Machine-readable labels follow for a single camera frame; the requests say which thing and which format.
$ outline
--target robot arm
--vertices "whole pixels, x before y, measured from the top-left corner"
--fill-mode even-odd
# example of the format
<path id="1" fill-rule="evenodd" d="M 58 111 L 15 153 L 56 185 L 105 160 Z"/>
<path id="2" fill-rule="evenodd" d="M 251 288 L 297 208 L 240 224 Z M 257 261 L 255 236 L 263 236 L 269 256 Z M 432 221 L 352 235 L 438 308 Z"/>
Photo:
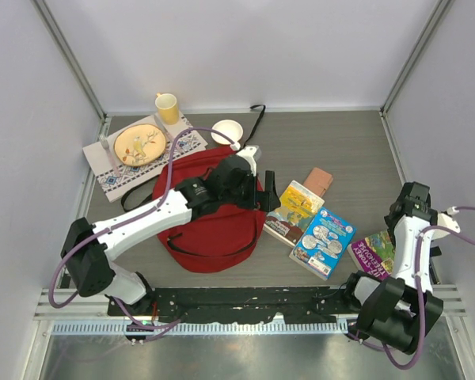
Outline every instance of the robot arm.
<path id="1" fill-rule="evenodd" d="M 259 157 L 258 146 L 247 146 L 222 160 L 206 179 L 188 178 L 170 189 L 161 206 L 156 199 L 124 215 L 93 225 L 85 218 L 72 223 L 62 257 L 88 236 L 112 227 L 110 233 L 90 242 L 66 263 L 79 295 L 104 294 L 120 298 L 133 312 L 147 310 L 152 297 L 147 281 L 140 273 L 119 267 L 114 260 L 141 241 L 215 213 L 223 204 L 266 212 L 279 207 L 274 172 L 266 171 L 265 190 L 257 190 Z"/>
<path id="2" fill-rule="evenodd" d="M 429 187 L 406 183 L 385 217 L 395 248 L 393 273 L 383 281 L 363 272 L 352 274 L 345 297 L 359 309 L 356 329 L 384 344 L 412 354 L 419 339 L 419 304 L 415 278 L 420 277 L 426 310 L 426 334 L 443 312 L 443 301 L 434 297 L 429 279 L 431 241 L 447 233 L 428 231 L 420 250 L 420 270 L 415 270 L 417 238 L 428 226 L 445 226 L 459 232 L 447 214 L 431 209 Z"/>

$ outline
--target gray wooden tabletop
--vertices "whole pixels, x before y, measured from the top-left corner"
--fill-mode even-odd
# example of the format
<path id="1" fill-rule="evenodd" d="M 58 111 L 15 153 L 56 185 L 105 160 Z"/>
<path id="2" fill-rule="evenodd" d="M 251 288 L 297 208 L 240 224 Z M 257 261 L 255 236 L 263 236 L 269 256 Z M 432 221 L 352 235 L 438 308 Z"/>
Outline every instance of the gray wooden tabletop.
<path id="1" fill-rule="evenodd" d="M 247 137 L 257 115 L 258 112 L 186 116 L 197 127 L 236 120 Z M 110 133 L 140 118 L 113 117 Z M 209 133 L 201 135 L 208 147 L 216 146 Z M 334 176 L 324 196 L 325 207 L 357 227 L 354 240 L 386 228 L 383 216 L 399 195 L 401 182 L 378 112 L 270 112 L 250 143 L 262 150 L 259 174 L 264 177 L 266 169 L 275 170 L 279 195 L 292 180 L 302 183 L 316 166 Z M 138 203 L 151 193 L 152 187 L 149 184 L 137 191 L 130 203 Z M 120 202 L 108 202 L 97 185 L 88 220 L 96 222 L 122 213 Z M 334 273 L 324 281 L 292 261 L 288 257 L 290 251 L 282 242 L 262 233 L 248 260 L 223 272 L 199 274 L 183 269 L 152 237 L 130 249 L 116 263 L 141 272 L 153 287 L 340 285 L 356 270 L 345 253 Z"/>

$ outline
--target decorative plate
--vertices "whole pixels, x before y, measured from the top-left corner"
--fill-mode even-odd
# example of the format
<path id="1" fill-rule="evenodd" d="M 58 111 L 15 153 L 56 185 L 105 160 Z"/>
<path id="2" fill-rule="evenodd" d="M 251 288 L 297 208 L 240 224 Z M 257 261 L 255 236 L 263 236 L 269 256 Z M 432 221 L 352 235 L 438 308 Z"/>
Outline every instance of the decorative plate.
<path id="1" fill-rule="evenodd" d="M 153 124 L 134 125 L 123 131 L 114 142 L 114 151 L 125 165 L 143 166 L 159 158 L 167 142 Z"/>

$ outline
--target white bowl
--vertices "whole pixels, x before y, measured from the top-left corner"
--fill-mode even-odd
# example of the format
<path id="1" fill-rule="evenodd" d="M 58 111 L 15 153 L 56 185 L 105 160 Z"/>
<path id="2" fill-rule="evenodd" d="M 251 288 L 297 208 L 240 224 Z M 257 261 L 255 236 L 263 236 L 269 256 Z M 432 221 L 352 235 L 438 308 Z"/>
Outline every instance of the white bowl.
<path id="1" fill-rule="evenodd" d="M 221 120 L 213 126 L 215 131 L 222 132 L 229 139 L 237 142 L 243 137 L 243 127 L 234 120 Z M 230 145 L 230 142 L 227 139 L 224 139 L 222 136 L 215 133 L 211 133 L 211 137 L 218 144 Z"/>

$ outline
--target book cover illustration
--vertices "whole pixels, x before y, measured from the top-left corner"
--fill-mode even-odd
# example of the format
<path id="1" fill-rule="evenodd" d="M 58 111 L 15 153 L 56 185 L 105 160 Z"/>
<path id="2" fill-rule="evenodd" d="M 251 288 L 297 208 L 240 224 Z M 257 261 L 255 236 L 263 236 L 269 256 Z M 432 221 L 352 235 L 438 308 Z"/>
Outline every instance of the book cover illustration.
<path id="1" fill-rule="evenodd" d="M 328 279 L 355 231 L 352 224 L 322 207 L 290 258 L 322 279 Z"/>
<path id="2" fill-rule="evenodd" d="M 378 279 L 393 272 L 394 247 L 386 230 L 350 244 L 348 253 L 359 269 Z"/>
<path id="3" fill-rule="evenodd" d="M 279 198 L 281 206 L 266 215 L 265 230 L 293 247 L 324 200 L 293 180 Z"/>

